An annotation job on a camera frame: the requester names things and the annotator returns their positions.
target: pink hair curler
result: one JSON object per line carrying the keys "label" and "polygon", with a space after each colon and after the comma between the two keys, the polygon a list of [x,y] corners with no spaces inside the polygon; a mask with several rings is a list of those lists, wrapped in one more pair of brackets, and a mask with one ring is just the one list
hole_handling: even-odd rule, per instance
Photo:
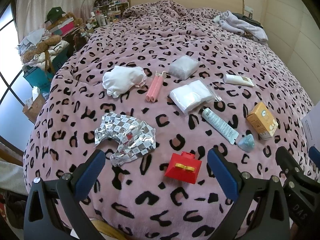
{"label": "pink hair curler", "polygon": [[160,89],[163,81],[167,78],[167,73],[163,71],[161,74],[156,72],[155,77],[151,83],[150,88],[148,89],[146,100],[149,102],[155,102],[160,93]]}

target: checkered foil wrapper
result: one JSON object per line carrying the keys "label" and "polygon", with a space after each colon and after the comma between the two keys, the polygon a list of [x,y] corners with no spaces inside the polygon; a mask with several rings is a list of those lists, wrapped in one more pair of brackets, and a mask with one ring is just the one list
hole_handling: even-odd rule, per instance
{"label": "checkered foil wrapper", "polygon": [[106,138],[119,143],[116,153],[110,157],[113,166],[131,162],[156,148],[156,129],[145,121],[114,112],[102,116],[94,138],[96,146]]}

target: orange box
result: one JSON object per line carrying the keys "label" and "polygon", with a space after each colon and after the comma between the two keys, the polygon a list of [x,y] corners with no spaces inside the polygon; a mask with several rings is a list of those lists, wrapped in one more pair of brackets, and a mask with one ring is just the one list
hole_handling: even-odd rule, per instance
{"label": "orange box", "polygon": [[277,121],[262,102],[252,109],[246,119],[264,140],[271,138],[278,127]]}

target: teal box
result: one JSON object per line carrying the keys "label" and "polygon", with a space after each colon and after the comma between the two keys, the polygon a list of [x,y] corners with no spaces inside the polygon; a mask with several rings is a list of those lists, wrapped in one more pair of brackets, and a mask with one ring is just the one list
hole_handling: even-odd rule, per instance
{"label": "teal box", "polygon": [[[68,60],[67,51],[69,46],[63,49],[53,60],[52,66],[57,72],[63,64]],[[51,80],[54,75],[52,73],[46,73],[41,68],[33,67],[28,70],[23,77],[29,82],[32,87],[38,87],[41,93],[50,92]]]}

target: metal screw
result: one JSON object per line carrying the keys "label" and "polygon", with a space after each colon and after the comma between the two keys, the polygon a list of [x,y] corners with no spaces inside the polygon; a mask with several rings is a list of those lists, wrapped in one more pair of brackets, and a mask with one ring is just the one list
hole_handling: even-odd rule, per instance
{"label": "metal screw", "polygon": [[250,173],[245,171],[242,173],[242,177],[244,177],[245,179],[248,179],[248,178],[250,178]]}
{"label": "metal screw", "polygon": [[41,180],[40,177],[35,177],[35,178],[33,179],[33,182],[34,182],[34,183],[39,183],[40,180]]}
{"label": "metal screw", "polygon": [[272,176],[272,180],[273,180],[274,182],[278,182],[278,181],[279,181],[279,178],[278,178],[277,176]]}
{"label": "metal screw", "polygon": [[292,181],[289,182],[289,187],[294,188],[294,183]]}
{"label": "metal screw", "polygon": [[62,179],[68,180],[71,178],[71,173],[65,173],[62,175]]}

